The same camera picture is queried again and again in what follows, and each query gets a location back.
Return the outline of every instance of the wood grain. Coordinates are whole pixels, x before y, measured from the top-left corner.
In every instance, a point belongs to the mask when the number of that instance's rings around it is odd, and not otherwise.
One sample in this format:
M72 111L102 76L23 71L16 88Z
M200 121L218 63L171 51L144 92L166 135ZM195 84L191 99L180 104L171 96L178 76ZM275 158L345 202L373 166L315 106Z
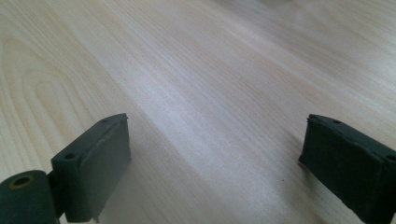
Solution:
M49 172L97 120L126 112L133 161L101 223L360 223L297 159L310 113L396 148L395 11L1 1L0 179Z

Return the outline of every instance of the dark green plastic part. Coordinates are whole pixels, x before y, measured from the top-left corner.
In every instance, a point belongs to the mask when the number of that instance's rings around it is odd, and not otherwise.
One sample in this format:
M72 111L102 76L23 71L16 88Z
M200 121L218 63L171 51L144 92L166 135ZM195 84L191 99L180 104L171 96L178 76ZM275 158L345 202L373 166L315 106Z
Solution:
M0 223L59 223L46 173L28 171L3 181L0 185Z
M310 115L303 163L365 223L396 210L396 152L336 119Z
M67 221L97 219L131 160L125 114L102 119L52 158Z
M63 212L69 222L98 220L130 161L126 115L102 119L52 158L48 175L29 171L1 183L0 224L58 223Z

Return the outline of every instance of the light wooden surface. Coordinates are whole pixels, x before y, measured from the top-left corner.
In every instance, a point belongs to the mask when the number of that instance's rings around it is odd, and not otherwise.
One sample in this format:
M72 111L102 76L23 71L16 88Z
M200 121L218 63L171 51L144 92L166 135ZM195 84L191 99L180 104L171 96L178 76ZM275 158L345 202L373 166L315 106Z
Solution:
M395 11L0 1L0 179L49 172L97 120L125 112L133 161L101 223L360 223L297 159L310 113L396 148Z

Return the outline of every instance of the wooden table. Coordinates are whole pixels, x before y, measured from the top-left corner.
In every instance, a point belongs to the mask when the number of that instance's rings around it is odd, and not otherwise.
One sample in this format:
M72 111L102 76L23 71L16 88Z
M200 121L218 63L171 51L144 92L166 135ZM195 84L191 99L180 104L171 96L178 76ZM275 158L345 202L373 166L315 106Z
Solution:
M297 160L310 113L396 149L395 11L1 1L0 179L49 172L97 120L125 112L133 161L101 223L361 223Z

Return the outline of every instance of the screw hole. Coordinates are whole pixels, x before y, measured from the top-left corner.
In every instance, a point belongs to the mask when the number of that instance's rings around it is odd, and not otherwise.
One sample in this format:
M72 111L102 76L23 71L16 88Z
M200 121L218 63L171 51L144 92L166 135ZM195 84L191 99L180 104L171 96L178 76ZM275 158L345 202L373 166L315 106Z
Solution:
M67 160L72 160L72 159L75 158L75 155L73 153L69 153L64 158L67 159Z
M20 189L27 185L29 185L33 181L33 177L31 175L26 175L15 179L9 184L10 189Z
M391 160L391 161L396 161L396 156L388 155L388 156L387 156L387 159L388 159L388 160Z

